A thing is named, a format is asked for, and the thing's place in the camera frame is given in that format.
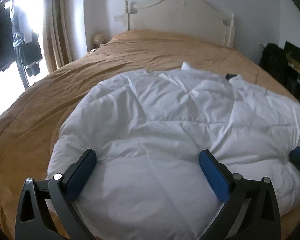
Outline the white puffer jacket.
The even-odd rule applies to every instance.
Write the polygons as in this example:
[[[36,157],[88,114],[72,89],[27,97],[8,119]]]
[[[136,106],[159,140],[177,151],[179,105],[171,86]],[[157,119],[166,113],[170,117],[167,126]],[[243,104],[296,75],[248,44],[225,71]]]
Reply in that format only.
[[[300,203],[296,147],[299,103],[183,64],[99,82],[62,124],[47,176],[92,149],[97,164],[74,206],[94,236],[198,239],[221,208],[200,151],[246,179],[270,178],[285,215]]]

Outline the hanging dark clothes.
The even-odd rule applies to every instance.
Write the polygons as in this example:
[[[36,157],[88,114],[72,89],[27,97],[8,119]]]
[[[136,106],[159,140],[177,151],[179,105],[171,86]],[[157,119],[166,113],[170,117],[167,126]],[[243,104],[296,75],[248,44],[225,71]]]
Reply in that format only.
[[[30,26],[25,12],[15,0],[0,3],[0,72],[16,63],[25,89],[28,78],[40,74],[43,55],[39,35]]]

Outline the beige curtain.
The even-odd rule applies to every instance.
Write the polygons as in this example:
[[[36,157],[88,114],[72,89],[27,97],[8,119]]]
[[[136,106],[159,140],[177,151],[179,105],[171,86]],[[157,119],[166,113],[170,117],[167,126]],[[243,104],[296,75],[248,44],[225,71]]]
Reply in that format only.
[[[66,0],[43,0],[43,50],[50,73],[72,62],[65,6]]]

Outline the round bedside lamp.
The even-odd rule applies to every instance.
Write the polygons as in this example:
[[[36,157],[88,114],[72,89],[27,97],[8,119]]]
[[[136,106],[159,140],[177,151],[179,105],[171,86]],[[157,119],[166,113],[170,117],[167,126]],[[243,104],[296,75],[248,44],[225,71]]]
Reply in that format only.
[[[96,33],[93,35],[92,37],[92,42],[95,46],[100,46],[101,44],[104,44],[105,42],[105,38],[104,36],[102,35],[102,33]]]

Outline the white wooden headboard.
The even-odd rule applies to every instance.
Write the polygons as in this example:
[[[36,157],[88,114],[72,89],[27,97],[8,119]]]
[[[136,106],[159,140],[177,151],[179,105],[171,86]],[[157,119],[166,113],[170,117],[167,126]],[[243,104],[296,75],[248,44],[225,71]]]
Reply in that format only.
[[[204,0],[125,1],[125,31],[152,30],[189,35],[228,48],[235,38],[235,16],[214,9]]]

